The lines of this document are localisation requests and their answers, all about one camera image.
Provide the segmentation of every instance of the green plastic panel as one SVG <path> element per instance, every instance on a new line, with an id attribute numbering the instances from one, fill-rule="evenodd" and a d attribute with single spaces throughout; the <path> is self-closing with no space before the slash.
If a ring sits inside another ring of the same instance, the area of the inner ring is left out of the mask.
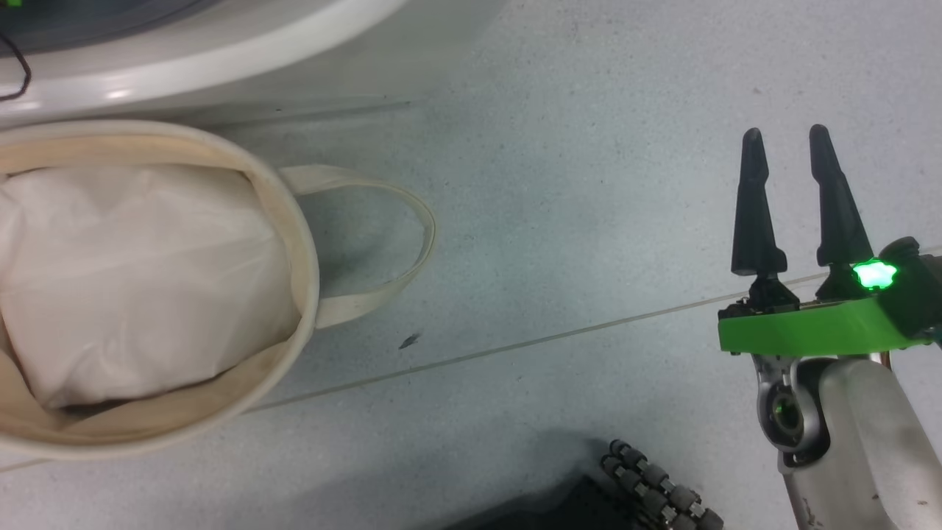
<path id="1" fill-rule="evenodd" d="M 908 339 L 876 298 L 720 320 L 720 349 L 760 356 L 857 356 L 929 344 Z"/>

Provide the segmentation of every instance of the white curved rim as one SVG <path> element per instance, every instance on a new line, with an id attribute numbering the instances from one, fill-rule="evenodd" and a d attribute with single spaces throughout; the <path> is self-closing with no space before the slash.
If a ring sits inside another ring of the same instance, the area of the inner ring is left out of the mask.
<path id="1" fill-rule="evenodd" d="M 57 65 L 76 63 L 93 54 L 114 53 L 108 50 L 119 50 L 124 40 L 37 54 L 27 57 L 34 71 L 32 85 L 22 97 L 0 103 L 0 116 L 13 122 L 19 117 L 47 119 L 236 82 L 334 48 L 378 24 L 407 1 L 335 0 L 314 9 L 309 16 L 244 41 L 210 46 L 185 57 L 156 57 L 143 64 L 105 67 L 81 75 L 57 75 Z M 198 39 L 198 32 L 190 30 L 189 37 Z M 18 90 L 22 77 L 15 58 L 0 59 L 1 92 Z"/>
<path id="2" fill-rule="evenodd" d="M 113 134 L 170 136 L 211 145 L 220 151 L 228 152 L 240 158 L 246 163 L 247 167 L 252 169 L 255 175 L 266 180 L 273 188 L 278 188 L 282 191 L 285 206 L 291 211 L 292 219 L 299 225 L 302 233 L 307 236 L 302 243 L 304 252 L 310 258 L 313 267 L 311 271 L 312 281 L 308 285 L 307 304 L 300 309 L 301 318 L 298 323 L 298 331 L 295 332 L 294 336 L 292 336 L 291 340 L 288 342 L 284 357 L 282 357 L 281 361 L 262 379 L 258 386 L 241 398 L 230 403 L 216 414 L 208 416 L 203 420 L 147 439 L 90 445 L 58 444 L 15 437 L 0 432 L 0 447 L 4 449 L 54 460 L 93 460 L 150 453 L 151 451 L 168 447 L 185 439 L 191 439 L 237 416 L 258 400 L 262 399 L 265 394 L 278 384 L 300 355 L 301 350 L 303 350 L 304 345 L 310 338 L 310 333 L 305 333 L 304 330 L 314 331 L 314 320 L 317 315 L 320 285 L 318 282 L 319 270 L 317 266 L 317 252 L 314 247 L 314 237 L 311 236 L 310 233 L 310 226 L 304 219 L 304 214 L 301 212 L 294 195 L 284 184 L 282 178 L 278 176 L 278 173 L 258 157 L 238 145 L 199 129 L 183 125 L 139 120 L 91 120 L 32 125 L 0 132 L 0 145 L 52 138 Z"/>

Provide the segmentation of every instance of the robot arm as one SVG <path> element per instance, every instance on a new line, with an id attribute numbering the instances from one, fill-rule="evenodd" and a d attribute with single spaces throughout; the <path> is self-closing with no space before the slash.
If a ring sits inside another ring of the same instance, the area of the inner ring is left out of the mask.
<path id="1" fill-rule="evenodd" d="M 799 528 L 942 530 L 942 464 L 888 367 L 889 351 L 942 329 L 942 266 L 912 238 L 874 258 L 827 129 L 812 127 L 810 143 L 829 276 L 807 303 L 778 281 L 787 261 L 772 233 L 762 136 L 750 130 L 732 270 L 756 279 L 720 311 L 721 348 L 753 359 L 759 425 L 779 451 Z"/>

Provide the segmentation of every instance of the green object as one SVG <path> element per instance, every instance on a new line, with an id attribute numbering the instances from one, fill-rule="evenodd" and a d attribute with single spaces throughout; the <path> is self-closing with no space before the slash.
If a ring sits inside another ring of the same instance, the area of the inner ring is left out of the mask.
<path id="1" fill-rule="evenodd" d="M 887 265 L 876 257 L 870 261 L 865 261 L 853 267 L 860 279 L 860 285 L 869 290 L 876 288 L 886 289 L 893 284 L 893 274 L 896 273 L 896 267 Z"/>
<path id="2" fill-rule="evenodd" d="M 929 344 L 908 339 L 875 297 L 800 311 L 722 319 L 720 349 L 759 356 L 858 356 Z"/>

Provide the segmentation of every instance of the white cloth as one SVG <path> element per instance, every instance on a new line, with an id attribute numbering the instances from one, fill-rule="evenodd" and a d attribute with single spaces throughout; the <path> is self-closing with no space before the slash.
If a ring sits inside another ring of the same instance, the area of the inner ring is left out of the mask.
<path id="1" fill-rule="evenodd" d="M 288 258 L 240 173 L 40 169 L 0 184 L 0 315 L 37 400 L 153 396 L 285 340 Z"/>

